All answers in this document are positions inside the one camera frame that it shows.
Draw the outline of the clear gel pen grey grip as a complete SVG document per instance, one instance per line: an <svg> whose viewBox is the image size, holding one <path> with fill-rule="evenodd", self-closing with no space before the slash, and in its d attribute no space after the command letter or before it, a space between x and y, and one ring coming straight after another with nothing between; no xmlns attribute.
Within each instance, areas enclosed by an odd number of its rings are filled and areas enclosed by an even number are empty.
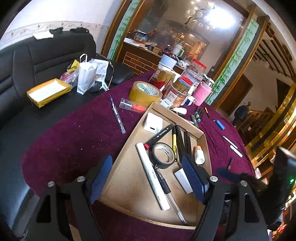
<svg viewBox="0 0 296 241"><path fill-rule="evenodd" d="M162 187L162 190L164 192L164 194L166 195L167 200L169 201L171 207L173 208L173 210L175 211L175 213L177 214L178 218L180 221L182 221L182 223L184 223L184 225L187 225L187 221L182 213L182 211L180 210L179 206L177 205L176 200L174 199L172 192L170 190L170 187L168 186L165 178L163 177L163 175L161 174L159 167L157 165L153 165L153 169L156 173L156 176L160 182L160 185Z"/></svg>

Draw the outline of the black electrical tape roll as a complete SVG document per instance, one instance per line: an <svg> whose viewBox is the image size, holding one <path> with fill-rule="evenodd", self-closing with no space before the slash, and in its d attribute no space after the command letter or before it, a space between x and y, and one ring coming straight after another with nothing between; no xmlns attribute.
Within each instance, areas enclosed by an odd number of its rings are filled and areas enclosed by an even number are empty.
<svg viewBox="0 0 296 241"><path fill-rule="evenodd" d="M176 161L176 156L168 144L158 142L150 148L149 159L154 166L157 165L160 169L167 169Z"/></svg>

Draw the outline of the yellow black pen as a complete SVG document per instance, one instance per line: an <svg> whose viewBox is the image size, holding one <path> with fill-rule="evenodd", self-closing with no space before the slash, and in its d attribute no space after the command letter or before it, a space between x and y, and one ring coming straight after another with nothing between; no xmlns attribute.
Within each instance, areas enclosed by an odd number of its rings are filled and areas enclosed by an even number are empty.
<svg viewBox="0 0 296 241"><path fill-rule="evenodd" d="M175 154L175 161L178 161L178 147L177 147L177 135L175 127L172 128L172 148Z"/></svg>

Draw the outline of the long white stick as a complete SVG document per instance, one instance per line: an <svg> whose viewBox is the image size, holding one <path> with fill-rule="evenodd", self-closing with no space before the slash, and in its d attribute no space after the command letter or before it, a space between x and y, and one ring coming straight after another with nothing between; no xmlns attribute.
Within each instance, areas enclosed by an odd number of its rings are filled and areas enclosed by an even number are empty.
<svg viewBox="0 0 296 241"><path fill-rule="evenodd" d="M154 192L154 195L161 207L161 210L164 210L164 211L169 210L170 205L169 205L166 195L164 194L164 191L160 185L160 182L156 176L156 173L152 167L152 163L151 163L149 156L144 148L144 144L137 143L136 149L139 154L142 165L144 167L144 171L147 175L148 181L149 181L149 183L152 187L152 190Z"/></svg>

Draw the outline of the black red-capped marker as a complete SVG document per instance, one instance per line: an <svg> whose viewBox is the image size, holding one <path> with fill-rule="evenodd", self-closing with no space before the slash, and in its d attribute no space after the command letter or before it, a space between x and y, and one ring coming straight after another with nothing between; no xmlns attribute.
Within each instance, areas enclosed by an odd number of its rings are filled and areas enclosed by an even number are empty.
<svg viewBox="0 0 296 241"><path fill-rule="evenodd" d="M171 131L174 126L174 124L170 124L159 131L154 137L152 137L148 142L144 144L145 150L149 150L155 143L157 143L162 137L164 137L169 131Z"/></svg>

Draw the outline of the white power adapter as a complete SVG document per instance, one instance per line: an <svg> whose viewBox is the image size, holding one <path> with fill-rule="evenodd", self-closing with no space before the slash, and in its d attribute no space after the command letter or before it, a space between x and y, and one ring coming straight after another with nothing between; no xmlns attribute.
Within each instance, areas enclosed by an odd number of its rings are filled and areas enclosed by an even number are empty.
<svg viewBox="0 0 296 241"><path fill-rule="evenodd" d="M145 118L143 129L150 133L157 134L163 129L163 119L149 112Z"/></svg>

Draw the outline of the short grey grip pen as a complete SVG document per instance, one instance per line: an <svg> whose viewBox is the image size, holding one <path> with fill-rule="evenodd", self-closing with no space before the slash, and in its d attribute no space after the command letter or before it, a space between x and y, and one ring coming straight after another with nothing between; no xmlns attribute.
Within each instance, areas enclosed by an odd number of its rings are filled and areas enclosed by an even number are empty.
<svg viewBox="0 0 296 241"><path fill-rule="evenodd" d="M230 158L230 160L228 162L228 165L227 165L227 170L228 171L230 171L230 169L231 169L232 162L233 162L233 158Z"/></svg>

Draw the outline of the white flat stick near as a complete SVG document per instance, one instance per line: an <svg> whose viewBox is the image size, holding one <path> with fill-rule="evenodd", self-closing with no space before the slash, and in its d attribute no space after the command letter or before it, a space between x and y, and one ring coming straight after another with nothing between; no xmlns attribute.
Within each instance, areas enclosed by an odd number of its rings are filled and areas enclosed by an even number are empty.
<svg viewBox="0 0 296 241"><path fill-rule="evenodd" d="M230 145L230 149L236 153L239 157L243 157L243 155L233 146L233 145Z"/></svg>

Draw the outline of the white flat stick far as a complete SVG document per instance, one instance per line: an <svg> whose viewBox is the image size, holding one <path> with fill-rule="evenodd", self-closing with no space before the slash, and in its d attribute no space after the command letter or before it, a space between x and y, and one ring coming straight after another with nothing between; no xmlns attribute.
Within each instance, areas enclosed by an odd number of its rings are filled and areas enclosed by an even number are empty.
<svg viewBox="0 0 296 241"><path fill-rule="evenodd" d="M226 136L222 136L227 142L229 142L230 145L232 145L235 149L238 149L238 147L232 142L229 140L229 138L227 138Z"/></svg>

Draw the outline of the person in dark jacket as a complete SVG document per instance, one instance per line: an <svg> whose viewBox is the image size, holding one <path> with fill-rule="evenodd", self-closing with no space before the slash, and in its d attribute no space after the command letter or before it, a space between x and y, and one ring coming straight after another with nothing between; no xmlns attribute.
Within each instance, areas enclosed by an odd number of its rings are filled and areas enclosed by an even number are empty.
<svg viewBox="0 0 296 241"><path fill-rule="evenodd" d="M232 122L233 126L238 126L239 123L244 122L246 117L248 116L249 108L252 103L249 101L246 105L241 105L238 109L236 109L234 113L234 120Z"/></svg>

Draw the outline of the black markers bundle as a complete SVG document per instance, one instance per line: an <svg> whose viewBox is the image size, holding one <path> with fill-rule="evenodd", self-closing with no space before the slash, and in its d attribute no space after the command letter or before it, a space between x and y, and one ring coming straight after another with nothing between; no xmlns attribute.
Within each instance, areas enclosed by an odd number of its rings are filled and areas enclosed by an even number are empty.
<svg viewBox="0 0 296 241"><path fill-rule="evenodd" d="M198 106L198 108L195 111L195 117L198 123L202 120L203 115L204 109L201 106Z"/></svg>

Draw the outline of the red-lid plastic jar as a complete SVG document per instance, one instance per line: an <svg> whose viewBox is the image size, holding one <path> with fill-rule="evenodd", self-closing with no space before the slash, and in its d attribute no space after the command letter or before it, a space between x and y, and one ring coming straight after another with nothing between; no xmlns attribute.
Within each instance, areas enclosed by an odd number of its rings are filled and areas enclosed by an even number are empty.
<svg viewBox="0 0 296 241"><path fill-rule="evenodd" d="M188 69L193 71L194 73L197 73L198 75L202 75L204 71L207 69L207 66L198 61L197 59L193 59L190 65L188 66Z"/></svg>

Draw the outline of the yellow shallow box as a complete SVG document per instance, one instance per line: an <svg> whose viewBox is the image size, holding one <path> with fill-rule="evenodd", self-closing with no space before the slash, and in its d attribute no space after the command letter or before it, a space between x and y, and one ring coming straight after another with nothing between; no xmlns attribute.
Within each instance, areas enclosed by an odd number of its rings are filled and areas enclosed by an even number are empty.
<svg viewBox="0 0 296 241"><path fill-rule="evenodd" d="M38 108L42 108L70 91L70 84L54 78L31 88L27 91L27 96Z"/></svg>

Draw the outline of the yellow packing tape roll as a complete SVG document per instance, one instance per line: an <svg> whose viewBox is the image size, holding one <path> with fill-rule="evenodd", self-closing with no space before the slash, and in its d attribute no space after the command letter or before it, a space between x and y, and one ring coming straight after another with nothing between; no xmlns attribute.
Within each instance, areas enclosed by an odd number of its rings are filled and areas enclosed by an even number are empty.
<svg viewBox="0 0 296 241"><path fill-rule="evenodd" d="M134 82L128 96L130 101L146 108L153 102L159 103L162 97L163 94L158 88L143 81Z"/></svg>

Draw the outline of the white paper bag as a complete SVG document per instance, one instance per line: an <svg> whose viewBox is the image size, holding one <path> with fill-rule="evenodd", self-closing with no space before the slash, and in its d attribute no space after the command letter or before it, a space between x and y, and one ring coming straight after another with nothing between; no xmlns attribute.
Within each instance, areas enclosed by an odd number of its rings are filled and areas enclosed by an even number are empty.
<svg viewBox="0 0 296 241"><path fill-rule="evenodd" d="M77 92L84 95L95 84L97 64L87 61L88 55L82 54L79 58L79 73Z"/></svg>

